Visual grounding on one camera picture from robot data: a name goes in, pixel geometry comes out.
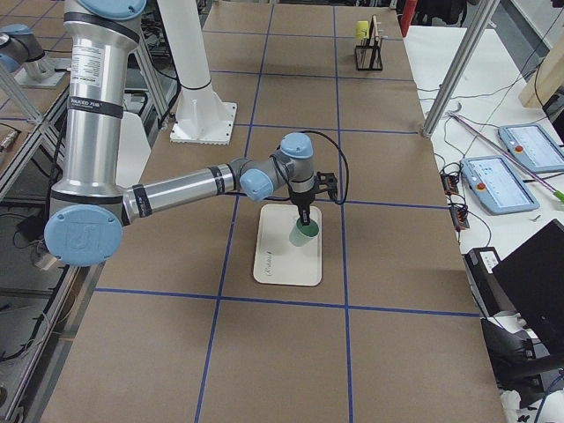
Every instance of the blue joint cap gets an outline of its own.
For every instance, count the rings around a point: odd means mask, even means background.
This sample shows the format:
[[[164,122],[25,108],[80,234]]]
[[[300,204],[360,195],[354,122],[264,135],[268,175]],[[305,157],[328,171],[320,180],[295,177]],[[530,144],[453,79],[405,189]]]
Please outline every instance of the blue joint cap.
[[[33,31],[29,26],[24,24],[6,25],[0,28],[0,33],[6,33],[8,35],[33,35]]]
[[[129,20],[136,18],[145,8],[146,0],[77,0],[94,15],[109,20]]]
[[[264,200],[274,192],[271,178],[262,170],[249,169],[242,175],[240,183],[247,197],[253,201]]]
[[[9,73],[19,69],[19,63],[7,55],[0,55],[0,64],[2,64]]]
[[[314,157],[311,139],[301,132],[292,132],[282,138],[280,150],[292,159],[311,159]]]
[[[97,205],[77,204],[55,213],[45,226],[49,252],[72,266],[108,260],[122,241],[120,220]]]

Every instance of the black stand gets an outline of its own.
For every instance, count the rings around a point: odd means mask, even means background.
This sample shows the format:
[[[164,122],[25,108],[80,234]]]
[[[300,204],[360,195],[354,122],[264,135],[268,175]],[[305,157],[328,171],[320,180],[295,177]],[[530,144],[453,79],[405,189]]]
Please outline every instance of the black stand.
[[[382,42],[383,37],[378,33],[376,15],[373,15],[370,20],[368,38],[362,40],[361,44],[354,48],[357,71],[381,71],[383,69]]]

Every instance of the yellow object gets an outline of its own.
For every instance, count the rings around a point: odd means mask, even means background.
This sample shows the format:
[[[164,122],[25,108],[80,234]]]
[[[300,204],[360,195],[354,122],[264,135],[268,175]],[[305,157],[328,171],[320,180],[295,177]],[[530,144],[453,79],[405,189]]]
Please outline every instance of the yellow object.
[[[368,21],[359,20],[356,23],[356,39],[365,40],[366,38],[368,38]]]

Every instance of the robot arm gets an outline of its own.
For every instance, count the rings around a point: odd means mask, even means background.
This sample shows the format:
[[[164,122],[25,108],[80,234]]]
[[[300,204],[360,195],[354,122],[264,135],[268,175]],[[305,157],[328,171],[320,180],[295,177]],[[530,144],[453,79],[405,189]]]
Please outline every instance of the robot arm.
[[[179,178],[126,189],[123,220],[128,224],[155,212],[236,189],[242,189],[251,200],[260,201],[286,185],[290,200],[299,208],[301,223],[306,226],[309,224],[309,206],[314,202],[315,194],[323,192],[320,185],[324,184],[324,176],[315,174],[309,137],[291,133],[265,161],[236,159]],[[336,191],[336,183],[331,187]]]
[[[45,227],[50,253],[72,265],[101,263],[119,247],[122,226],[237,189],[259,201],[286,185],[308,225],[315,194],[334,198],[337,184],[334,175],[315,173],[311,141],[302,133],[284,137],[264,161],[237,159],[128,189],[115,184],[127,58],[139,41],[144,7],[145,0],[65,1],[72,71],[63,178],[51,190]]]
[[[30,78],[41,81],[55,73],[55,66],[33,35],[21,24],[0,28],[0,63],[9,72],[17,71],[22,64]]]

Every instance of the green cup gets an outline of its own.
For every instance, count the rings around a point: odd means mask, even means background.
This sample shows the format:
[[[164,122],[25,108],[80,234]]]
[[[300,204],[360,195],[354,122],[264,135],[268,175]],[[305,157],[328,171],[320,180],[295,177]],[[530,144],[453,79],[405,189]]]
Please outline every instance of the green cup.
[[[319,226],[314,220],[311,220],[309,225],[302,225],[298,219],[290,233],[290,242],[295,247],[302,247],[316,238],[318,234]]]

